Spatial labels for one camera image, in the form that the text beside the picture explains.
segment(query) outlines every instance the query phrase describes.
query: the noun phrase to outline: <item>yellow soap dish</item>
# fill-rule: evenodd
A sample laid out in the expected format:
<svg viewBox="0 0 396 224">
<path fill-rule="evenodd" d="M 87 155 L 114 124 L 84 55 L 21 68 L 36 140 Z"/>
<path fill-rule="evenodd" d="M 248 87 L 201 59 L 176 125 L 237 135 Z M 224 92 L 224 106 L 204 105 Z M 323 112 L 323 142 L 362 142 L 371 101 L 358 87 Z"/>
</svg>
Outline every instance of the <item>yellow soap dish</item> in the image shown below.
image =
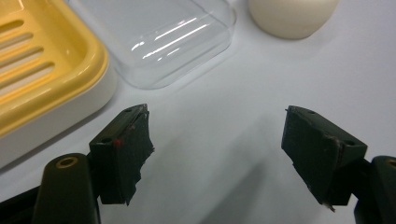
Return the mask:
<svg viewBox="0 0 396 224">
<path fill-rule="evenodd" d="M 0 0 L 0 168 L 102 107 L 103 44 L 59 0 Z"/>
</svg>

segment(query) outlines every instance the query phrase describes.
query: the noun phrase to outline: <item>white surface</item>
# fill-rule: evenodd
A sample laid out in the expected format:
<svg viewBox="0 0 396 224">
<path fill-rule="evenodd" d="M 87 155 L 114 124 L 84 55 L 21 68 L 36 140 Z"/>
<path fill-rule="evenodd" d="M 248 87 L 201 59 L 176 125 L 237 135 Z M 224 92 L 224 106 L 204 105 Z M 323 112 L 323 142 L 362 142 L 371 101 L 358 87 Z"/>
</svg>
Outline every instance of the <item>white surface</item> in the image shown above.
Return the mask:
<svg viewBox="0 0 396 224">
<path fill-rule="evenodd" d="M 260 30 L 245 0 L 232 5 L 229 49 L 161 90 L 121 79 L 103 110 L 1 170 L 0 201 L 38 185 L 53 158 L 87 153 L 123 108 L 147 103 L 156 151 L 130 206 L 101 206 L 103 223 L 355 223 L 355 199 L 333 213 L 294 171 L 280 148 L 284 109 L 317 111 L 366 143 L 367 160 L 396 156 L 396 2 L 341 1 L 299 41 Z"/>
</svg>

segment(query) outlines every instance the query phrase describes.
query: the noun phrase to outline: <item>screw hole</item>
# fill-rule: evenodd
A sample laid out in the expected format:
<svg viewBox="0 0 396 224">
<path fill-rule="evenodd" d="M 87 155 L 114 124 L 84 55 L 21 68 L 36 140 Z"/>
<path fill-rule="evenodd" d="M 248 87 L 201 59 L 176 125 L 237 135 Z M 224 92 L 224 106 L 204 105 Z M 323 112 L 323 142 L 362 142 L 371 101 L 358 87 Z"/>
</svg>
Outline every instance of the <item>screw hole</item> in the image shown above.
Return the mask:
<svg viewBox="0 0 396 224">
<path fill-rule="evenodd" d="M 77 157 L 66 157 L 56 162 L 56 167 L 58 169 L 64 169 L 75 165 L 77 162 L 78 162 Z"/>
<path fill-rule="evenodd" d="M 350 140 L 346 140 L 344 141 L 348 146 L 355 146 L 355 143 L 350 141 Z"/>
<path fill-rule="evenodd" d="M 396 168 L 396 161 L 395 160 L 390 160 L 388 161 L 389 165 L 391 165 L 393 168 Z"/>
<path fill-rule="evenodd" d="M 110 143 L 112 141 L 113 141 L 113 139 L 111 139 L 111 138 L 104 138 L 104 139 L 102 139 L 101 143 L 106 144 L 106 143 Z"/>
</svg>

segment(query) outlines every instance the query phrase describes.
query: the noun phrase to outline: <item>clear plastic lid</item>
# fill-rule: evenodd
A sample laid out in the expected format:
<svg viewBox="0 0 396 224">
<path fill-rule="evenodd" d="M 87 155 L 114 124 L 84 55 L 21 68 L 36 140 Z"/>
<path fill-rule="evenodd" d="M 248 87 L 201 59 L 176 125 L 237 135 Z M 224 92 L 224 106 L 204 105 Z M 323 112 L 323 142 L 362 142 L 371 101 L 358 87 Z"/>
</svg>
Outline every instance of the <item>clear plastic lid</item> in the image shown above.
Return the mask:
<svg viewBox="0 0 396 224">
<path fill-rule="evenodd" d="M 158 89 L 231 44 L 235 15 L 225 0 L 67 0 L 106 44 L 120 75 Z"/>
</svg>

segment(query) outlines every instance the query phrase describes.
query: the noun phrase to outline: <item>white soap bar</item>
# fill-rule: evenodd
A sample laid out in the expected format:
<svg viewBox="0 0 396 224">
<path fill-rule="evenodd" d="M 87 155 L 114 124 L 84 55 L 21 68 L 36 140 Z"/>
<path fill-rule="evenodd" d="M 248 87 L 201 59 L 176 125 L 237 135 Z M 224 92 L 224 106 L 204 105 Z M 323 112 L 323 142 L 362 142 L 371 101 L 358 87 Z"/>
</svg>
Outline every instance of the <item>white soap bar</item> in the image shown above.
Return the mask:
<svg viewBox="0 0 396 224">
<path fill-rule="evenodd" d="M 299 39 L 312 35 L 332 15 L 339 0 L 248 0 L 254 21 L 267 33 Z"/>
</svg>

